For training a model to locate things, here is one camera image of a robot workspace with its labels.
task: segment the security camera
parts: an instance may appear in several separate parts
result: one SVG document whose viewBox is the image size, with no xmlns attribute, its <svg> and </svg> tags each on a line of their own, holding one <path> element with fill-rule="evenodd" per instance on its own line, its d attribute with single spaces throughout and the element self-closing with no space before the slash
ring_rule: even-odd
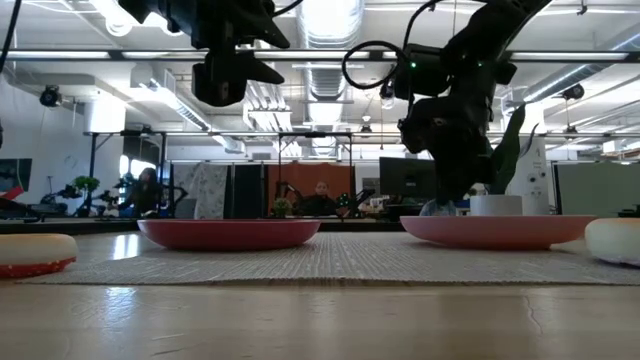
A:
<svg viewBox="0 0 640 360">
<path fill-rule="evenodd" d="M 562 98 L 565 100 L 580 100 L 584 96 L 584 88 L 582 85 L 574 85 L 562 92 Z"/>
<path fill-rule="evenodd" d="M 56 108 L 62 105 L 63 98 L 59 90 L 60 88 L 57 85 L 47 85 L 42 95 L 40 95 L 40 104 L 48 108 Z"/>
</svg>

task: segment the potted plant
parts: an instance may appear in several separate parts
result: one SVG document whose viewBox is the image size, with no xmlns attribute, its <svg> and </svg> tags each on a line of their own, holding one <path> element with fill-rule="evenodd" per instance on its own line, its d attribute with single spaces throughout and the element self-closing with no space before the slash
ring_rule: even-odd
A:
<svg viewBox="0 0 640 360">
<path fill-rule="evenodd" d="M 522 198 L 506 195 L 507 187 L 516 173 L 518 160 L 531 149 L 536 125 L 527 144 L 520 146 L 520 130 L 526 118 L 526 105 L 520 106 L 511 116 L 507 130 L 495 151 L 487 141 L 487 153 L 494 170 L 494 181 L 486 186 L 487 195 L 471 197 L 471 215 L 508 216 L 522 215 Z"/>
<path fill-rule="evenodd" d="M 284 219 L 287 215 L 291 215 L 291 203 L 285 198 L 278 198 L 273 203 L 273 212 L 276 218 Z"/>
<path fill-rule="evenodd" d="M 84 194 L 84 202 L 77 211 L 78 217 L 89 217 L 89 213 L 91 212 L 89 199 L 91 199 L 91 193 L 100 187 L 100 180 L 90 176 L 78 176 L 73 179 L 71 185 Z"/>
</svg>

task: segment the black cable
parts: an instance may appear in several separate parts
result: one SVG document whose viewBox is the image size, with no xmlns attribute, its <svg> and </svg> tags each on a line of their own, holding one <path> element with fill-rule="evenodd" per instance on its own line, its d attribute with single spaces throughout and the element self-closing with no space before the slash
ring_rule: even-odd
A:
<svg viewBox="0 0 640 360">
<path fill-rule="evenodd" d="M 7 29 L 7 38 L 4 40 L 4 46 L 2 47 L 2 54 L 0 54 L 0 74 L 4 70 L 4 63 L 9 56 L 9 48 L 11 47 L 11 40 L 13 39 L 13 33 L 16 30 L 16 24 L 18 23 L 18 15 L 20 14 L 20 6 L 22 6 L 22 0 L 15 0 L 13 4 L 13 13 L 11 14 L 11 21 L 9 22 L 9 29 Z"/>
<path fill-rule="evenodd" d="M 398 58 L 402 58 L 403 60 L 405 60 L 406 62 L 409 62 L 409 57 L 407 57 L 407 55 L 402 51 L 402 49 L 400 49 L 398 46 L 387 42 L 387 41 L 382 41 L 382 40 L 371 40 L 371 41 L 365 41 L 360 45 L 357 45 L 356 47 L 354 47 L 353 49 L 349 50 L 345 55 L 344 58 L 342 59 L 342 74 L 344 75 L 345 80 L 347 80 L 347 82 L 349 83 L 349 85 L 353 86 L 356 89 L 360 89 L 360 90 L 369 90 L 369 89 L 373 89 L 376 88 L 384 83 L 386 83 L 387 81 L 389 81 L 389 79 L 391 79 L 396 72 L 398 71 L 398 67 L 394 67 L 389 74 L 387 74 L 387 76 L 384 77 L 384 79 L 380 80 L 380 81 L 376 81 L 373 84 L 366 84 L 366 85 L 362 85 L 362 84 L 358 84 L 357 82 L 355 82 L 351 76 L 349 75 L 349 73 L 347 72 L 347 62 L 349 61 L 349 59 L 351 58 L 351 56 L 353 54 L 355 54 L 356 52 L 369 47 L 369 46 L 382 46 L 385 47 L 389 50 L 392 50 L 393 52 L 396 53 L 396 56 Z"/>
<path fill-rule="evenodd" d="M 278 17 L 280 15 L 286 14 L 289 11 L 295 9 L 298 5 L 300 5 L 304 0 L 296 0 L 293 3 L 291 3 L 291 5 L 288 5 L 287 7 L 284 7 L 278 11 L 276 11 L 275 13 L 273 13 L 273 17 Z"/>
<path fill-rule="evenodd" d="M 411 36 L 411 30 L 413 29 L 413 24 L 416 22 L 416 19 L 418 18 L 418 16 L 420 16 L 420 14 L 422 14 L 422 12 L 424 12 L 426 9 L 436 5 L 437 3 L 441 2 L 443 0 L 431 0 L 428 1 L 426 3 L 424 3 L 423 5 L 421 5 L 418 10 L 416 10 L 415 13 L 413 13 L 413 15 L 411 15 L 411 19 L 409 19 L 409 24 L 407 25 L 407 30 L 405 31 L 404 34 L 404 41 L 402 42 L 402 49 L 400 49 L 399 47 L 397 47 L 396 45 L 389 43 L 387 41 L 382 41 L 382 40 L 372 40 L 372 41 L 366 41 L 360 45 L 357 45 L 356 47 L 354 47 L 353 49 L 349 50 L 349 52 L 347 52 L 344 56 L 344 58 L 342 59 L 342 75 L 344 76 L 345 80 L 347 80 L 347 82 L 349 83 L 349 85 L 353 86 L 356 89 L 359 90 L 370 90 L 370 89 L 374 89 L 382 84 L 385 84 L 387 82 L 389 82 L 389 80 L 391 80 L 391 78 L 393 78 L 396 73 L 398 72 L 398 65 L 396 64 L 396 66 L 393 67 L 393 69 L 391 69 L 391 71 L 380 81 L 376 81 L 375 83 L 372 84 L 358 84 L 357 82 L 353 81 L 353 79 L 351 78 L 351 76 L 349 75 L 349 73 L 347 72 L 347 62 L 349 61 L 349 59 L 351 58 L 351 56 L 359 50 L 362 50 L 365 47 L 369 47 L 369 46 L 382 46 L 385 47 L 387 49 L 393 50 L 396 53 L 396 56 L 398 58 L 402 58 L 405 61 L 406 66 L 409 66 L 410 64 L 410 60 L 409 57 L 404 53 L 404 49 L 407 48 L 407 45 L 409 44 L 409 37 Z M 411 106 L 413 103 L 413 99 L 412 99 L 412 95 L 411 95 L 411 91 L 409 92 L 409 105 Z"/>
<path fill-rule="evenodd" d="M 404 33 L 404 41 L 402 42 L 402 48 L 403 49 L 405 49 L 407 47 L 407 45 L 409 44 L 409 37 L 411 36 L 411 30 L 413 29 L 413 23 L 416 22 L 416 19 L 418 18 L 418 16 L 420 16 L 420 14 L 422 14 L 422 12 L 424 12 L 428 8 L 436 5 L 439 2 L 442 2 L 442 0 L 431 0 L 429 2 L 426 2 L 426 3 L 422 4 L 418 8 L 418 10 L 416 10 L 416 12 L 413 13 L 413 15 L 411 15 L 411 19 L 409 19 L 409 24 L 407 25 L 407 30 Z"/>
</svg>

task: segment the pink plate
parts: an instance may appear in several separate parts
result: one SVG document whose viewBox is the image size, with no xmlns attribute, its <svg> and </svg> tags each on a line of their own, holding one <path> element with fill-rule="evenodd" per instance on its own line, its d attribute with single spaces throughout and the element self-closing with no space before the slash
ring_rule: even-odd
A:
<svg viewBox="0 0 640 360">
<path fill-rule="evenodd" d="M 175 250 L 253 251 L 298 246 L 320 228 L 314 220 L 140 220 L 154 243 Z"/>
<path fill-rule="evenodd" d="M 543 250 L 584 236 L 595 216 L 405 216 L 402 226 L 422 240 L 491 250 Z"/>
</svg>

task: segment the woven placemat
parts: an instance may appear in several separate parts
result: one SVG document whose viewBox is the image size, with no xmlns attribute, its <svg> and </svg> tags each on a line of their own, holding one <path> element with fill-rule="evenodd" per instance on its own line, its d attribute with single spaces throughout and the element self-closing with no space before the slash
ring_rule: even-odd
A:
<svg viewBox="0 0 640 360">
<path fill-rule="evenodd" d="M 297 248 L 247 253 L 156 250 L 72 266 L 30 284 L 179 285 L 250 282 L 640 285 L 640 271 L 565 252 L 448 249 L 406 233 L 321 233 Z"/>
</svg>

